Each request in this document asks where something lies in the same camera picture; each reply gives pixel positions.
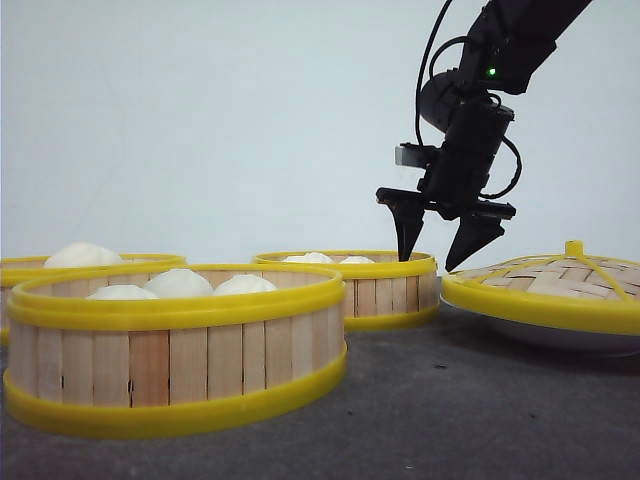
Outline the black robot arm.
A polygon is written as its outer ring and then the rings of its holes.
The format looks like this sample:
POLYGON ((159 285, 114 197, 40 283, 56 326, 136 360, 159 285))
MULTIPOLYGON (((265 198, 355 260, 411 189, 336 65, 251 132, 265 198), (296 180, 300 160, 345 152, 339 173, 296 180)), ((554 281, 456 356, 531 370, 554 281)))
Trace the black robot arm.
POLYGON ((429 40, 419 67, 414 121, 443 132, 441 145, 423 141, 395 149, 400 166, 421 168, 414 192, 381 187, 378 203, 392 213, 398 258, 409 260, 427 211, 459 227, 445 268, 452 271, 502 236, 502 221, 515 208, 500 202, 519 179, 501 191, 484 188, 502 145, 518 151, 505 133, 514 119, 499 95, 526 92, 532 74, 553 53, 556 41, 586 9, 585 1, 490 1, 465 35, 439 48, 429 40))

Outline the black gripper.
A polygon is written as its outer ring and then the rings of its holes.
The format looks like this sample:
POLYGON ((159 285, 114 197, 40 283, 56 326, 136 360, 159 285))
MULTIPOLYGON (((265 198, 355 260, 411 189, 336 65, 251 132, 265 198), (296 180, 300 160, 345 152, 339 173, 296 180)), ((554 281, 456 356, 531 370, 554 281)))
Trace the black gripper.
MULTIPOLYGON (((478 201, 497 199, 509 193, 515 182, 495 194, 482 189, 501 144, 510 150, 515 145, 505 137, 514 111, 489 97, 476 97, 466 102, 456 98, 440 99, 422 107, 423 117, 445 133, 440 148, 428 161, 419 190, 444 219, 460 217, 460 223, 445 269, 457 266, 505 233, 502 220, 510 220, 516 208, 509 203, 478 201)), ((376 191, 379 204, 390 210, 396 231, 398 260, 410 259, 422 231, 425 200, 421 194, 380 187, 376 191)))

